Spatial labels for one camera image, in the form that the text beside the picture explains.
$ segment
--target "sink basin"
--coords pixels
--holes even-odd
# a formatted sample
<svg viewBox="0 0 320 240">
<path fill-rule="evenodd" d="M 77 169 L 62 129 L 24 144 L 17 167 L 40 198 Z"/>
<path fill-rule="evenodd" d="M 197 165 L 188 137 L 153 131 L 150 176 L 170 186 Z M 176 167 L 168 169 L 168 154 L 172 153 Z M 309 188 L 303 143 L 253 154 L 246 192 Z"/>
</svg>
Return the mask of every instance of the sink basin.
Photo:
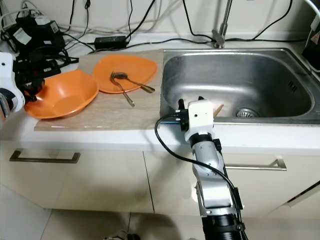
<svg viewBox="0 0 320 240">
<path fill-rule="evenodd" d="M 160 115 L 199 96 L 216 123 L 320 124 L 320 83 L 285 48 L 166 50 Z"/>
</svg>

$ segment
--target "drawer handle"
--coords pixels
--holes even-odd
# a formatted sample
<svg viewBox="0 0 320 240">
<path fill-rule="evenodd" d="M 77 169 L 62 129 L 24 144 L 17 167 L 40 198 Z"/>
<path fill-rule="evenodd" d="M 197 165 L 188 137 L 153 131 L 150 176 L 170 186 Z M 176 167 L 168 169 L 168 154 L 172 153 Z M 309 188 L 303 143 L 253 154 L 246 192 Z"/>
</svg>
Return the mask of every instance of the drawer handle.
<svg viewBox="0 0 320 240">
<path fill-rule="evenodd" d="M 26 162 L 26 163 L 51 163 L 51 164 L 76 164 L 80 158 L 80 153 L 75 152 L 72 159 L 61 159 L 61 158 L 28 158 L 19 157 L 21 151 L 15 150 L 10 157 L 10 162 Z"/>
<path fill-rule="evenodd" d="M 283 159 L 277 159 L 270 165 L 242 165 L 233 164 L 225 165 L 226 169 L 239 169 L 239 170 L 267 170 L 267 171 L 287 171 L 287 166 Z"/>
</svg>

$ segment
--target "orange plate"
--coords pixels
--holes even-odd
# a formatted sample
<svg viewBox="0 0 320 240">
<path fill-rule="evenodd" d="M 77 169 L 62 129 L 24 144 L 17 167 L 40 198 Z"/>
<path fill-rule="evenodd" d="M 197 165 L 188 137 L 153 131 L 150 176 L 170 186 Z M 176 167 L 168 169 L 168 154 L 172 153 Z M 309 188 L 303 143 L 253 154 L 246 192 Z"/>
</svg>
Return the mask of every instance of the orange plate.
<svg viewBox="0 0 320 240">
<path fill-rule="evenodd" d="M 70 71 L 46 79 L 37 101 L 29 102 L 24 109 L 38 119 L 70 117 L 83 110 L 98 92 L 93 77 L 81 70 Z"/>
<path fill-rule="evenodd" d="M 100 60 L 95 66 L 92 76 L 99 86 L 99 90 L 108 94 L 121 94 L 122 91 L 110 81 L 112 72 L 128 74 L 130 80 L 147 84 L 157 73 L 157 63 L 149 59 L 130 55 L 110 55 Z M 140 86 L 125 79 L 116 79 L 126 92 L 140 88 Z"/>
</svg>

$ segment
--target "countertop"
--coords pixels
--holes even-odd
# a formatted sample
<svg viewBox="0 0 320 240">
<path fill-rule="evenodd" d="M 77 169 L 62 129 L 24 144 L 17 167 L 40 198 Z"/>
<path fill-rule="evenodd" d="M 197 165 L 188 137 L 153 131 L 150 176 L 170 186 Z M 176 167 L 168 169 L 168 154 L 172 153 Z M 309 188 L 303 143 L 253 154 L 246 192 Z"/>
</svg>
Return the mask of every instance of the countertop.
<svg viewBox="0 0 320 240">
<path fill-rule="evenodd" d="M 168 42 L 142 45 L 128 51 L 205 48 L 209 46 Z M 227 42 L 225 48 L 288 48 L 302 60 L 303 44 Z M 88 52 L 86 47 L 78 44 L 69 54 L 76 57 Z M 62 72 L 76 68 L 77 64 L 69 65 Z M 164 151 L 153 130 L 34 131 L 37 121 L 38 119 L 28 116 L 23 110 L 12 114 L 1 131 L 1 144 L 16 148 Z M 214 132 L 214 137 L 220 138 L 224 153 L 319 156 L 320 159 L 320 125 L 216 124 Z M 162 125 L 159 134 L 173 150 L 190 149 L 178 125 Z"/>
</svg>

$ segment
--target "white cabinet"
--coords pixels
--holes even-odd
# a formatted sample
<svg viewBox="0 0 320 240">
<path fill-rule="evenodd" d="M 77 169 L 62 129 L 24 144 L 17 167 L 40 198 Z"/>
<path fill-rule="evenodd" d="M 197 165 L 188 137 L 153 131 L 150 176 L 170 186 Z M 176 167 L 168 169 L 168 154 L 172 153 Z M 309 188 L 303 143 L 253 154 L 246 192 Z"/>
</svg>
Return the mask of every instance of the white cabinet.
<svg viewBox="0 0 320 240">
<path fill-rule="evenodd" d="M 15 148 L 0 147 L 0 182 L 31 202 L 53 208 L 71 164 L 9 161 Z M 70 157 L 72 151 L 24 149 L 21 158 Z"/>
<path fill-rule="evenodd" d="M 160 152 L 145 152 L 154 211 L 158 214 L 199 215 L 192 164 Z M 282 156 L 287 171 L 228 169 L 239 188 L 244 217 L 263 217 L 320 180 L 319 157 Z M 274 155 L 225 154 L 226 165 L 269 167 Z"/>
<path fill-rule="evenodd" d="M 65 178 L 56 209 L 153 213 L 143 152 L 86 151 Z"/>
<path fill-rule="evenodd" d="M 320 185 L 272 211 L 268 218 L 320 219 Z"/>
<path fill-rule="evenodd" d="M 153 213 L 143 152 L 23 149 L 20 158 L 77 163 L 9 161 L 1 148 L 0 182 L 43 208 Z"/>
</svg>

